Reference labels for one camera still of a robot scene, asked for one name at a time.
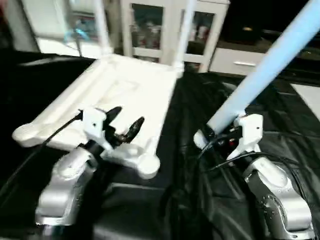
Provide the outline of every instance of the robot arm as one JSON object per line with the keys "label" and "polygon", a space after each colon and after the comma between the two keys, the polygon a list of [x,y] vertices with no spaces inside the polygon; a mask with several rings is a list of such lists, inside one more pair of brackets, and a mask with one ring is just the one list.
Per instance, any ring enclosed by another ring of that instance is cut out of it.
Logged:
{"label": "robot arm", "polygon": [[144,122],[141,117],[126,134],[118,135],[109,124],[120,111],[121,107],[107,113],[94,108],[83,111],[84,132],[89,141],[54,165],[50,182],[42,191],[35,211],[38,225],[70,226],[76,222],[84,191],[100,167],[101,154],[109,156],[121,144],[130,143]]}
{"label": "robot arm", "polygon": [[[246,152],[259,152],[263,117],[243,116],[234,121],[241,127],[239,144],[227,160]],[[312,215],[307,202],[295,191],[287,173],[267,157],[246,159],[239,167],[249,189],[264,211],[264,219],[275,239],[306,240],[315,237]]]}

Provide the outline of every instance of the white cabinet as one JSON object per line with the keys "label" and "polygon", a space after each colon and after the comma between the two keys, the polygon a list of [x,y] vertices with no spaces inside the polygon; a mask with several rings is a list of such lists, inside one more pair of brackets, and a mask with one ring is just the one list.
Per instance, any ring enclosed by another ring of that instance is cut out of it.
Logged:
{"label": "white cabinet", "polygon": [[217,48],[210,72],[248,75],[264,57],[263,53]]}
{"label": "white cabinet", "polygon": [[[124,55],[170,65],[175,57],[186,0],[121,0]],[[185,63],[207,72],[229,6],[198,1]]]}

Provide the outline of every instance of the black surface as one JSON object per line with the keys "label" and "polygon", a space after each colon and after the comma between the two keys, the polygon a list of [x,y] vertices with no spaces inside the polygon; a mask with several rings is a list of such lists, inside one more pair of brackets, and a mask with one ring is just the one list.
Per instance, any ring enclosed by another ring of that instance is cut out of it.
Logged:
{"label": "black surface", "polygon": [[[1,118],[2,150],[7,157],[2,159],[0,184],[30,150],[11,139],[12,131],[32,121],[92,62],[15,54],[3,62],[6,67],[1,70],[1,110],[5,113]],[[193,144],[194,133],[238,82],[238,78],[211,73],[186,73],[179,79],[157,149],[159,173],[151,180],[142,180],[132,169],[106,164],[101,171],[104,177],[98,179],[100,184],[93,181],[91,188],[102,188],[102,194],[91,195],[93,202],[85,200],[87,207],[70,230],[77,233],[73,239],[264,239],[268,231],[261,211],[237,171],[199,174],[199,161],[195,160],[199,150]],[[263,151],[289,157],[307,168],[297,172],[320,229],[319,121],[283,81],[266,89],[248,112],[264,116]],[[9,198],[0,199],[1,237],[36,239],[34,212],[38,197],[63,153],[46,148],[21,172]],[[219,155],[205,155],[200,165],[206,169],[221,161]]]}

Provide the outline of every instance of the white plastic tray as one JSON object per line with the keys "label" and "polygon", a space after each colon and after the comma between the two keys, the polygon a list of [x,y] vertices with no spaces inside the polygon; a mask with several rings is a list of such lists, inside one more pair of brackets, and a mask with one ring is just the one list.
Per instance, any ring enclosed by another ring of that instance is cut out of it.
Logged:
{"label": "white plastic tray", "polygon": [[[132,144],[155,154],[177,78],[171,66],[108,55],[96,60],[32,122],[18,127],[12,137],[23,147],[35,146],[78,110],[96,107],[108,111],[122,106],[111,125],[121,134],[143,116],[144,124]],[[55,136],[48,146],[70,151],[86,142],[82,122],[76,121]]]}

